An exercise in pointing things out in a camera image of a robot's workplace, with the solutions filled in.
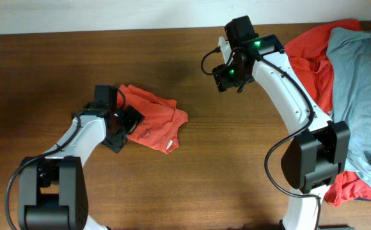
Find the orange printed t-shirt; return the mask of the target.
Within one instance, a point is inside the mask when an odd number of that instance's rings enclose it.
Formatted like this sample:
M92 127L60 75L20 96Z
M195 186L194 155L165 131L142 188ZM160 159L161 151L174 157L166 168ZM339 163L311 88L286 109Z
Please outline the orange printed t-shirt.
M179 147L178 130L188 122L186 112L177 108L177 101L155 96L133 85L121 85L125 99L118 98L118 105L132 106L144 120L128 135L130 141L142 144L165 154Z

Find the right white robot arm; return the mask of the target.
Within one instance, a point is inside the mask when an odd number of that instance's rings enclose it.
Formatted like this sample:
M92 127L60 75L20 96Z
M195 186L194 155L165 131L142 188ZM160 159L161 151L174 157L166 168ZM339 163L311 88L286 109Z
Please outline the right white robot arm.
M289 196L280 229L318 229L322 200L343 172L350 129L316 104L294 73L288 56L273 34L219 37L215 52L224 63L212 76L220 92L257 82L279 112L288 136L266 153L269 181Z

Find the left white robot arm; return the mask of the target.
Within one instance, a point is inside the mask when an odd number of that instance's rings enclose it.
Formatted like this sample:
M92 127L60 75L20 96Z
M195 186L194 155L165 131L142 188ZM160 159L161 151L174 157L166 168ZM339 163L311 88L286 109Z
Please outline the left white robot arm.
M48 151L26 157L19 169L21 229L104 229L89 214L83 167L103 144L118 153L143 121L132 106L115 109L89 103L73 115L70 128Z

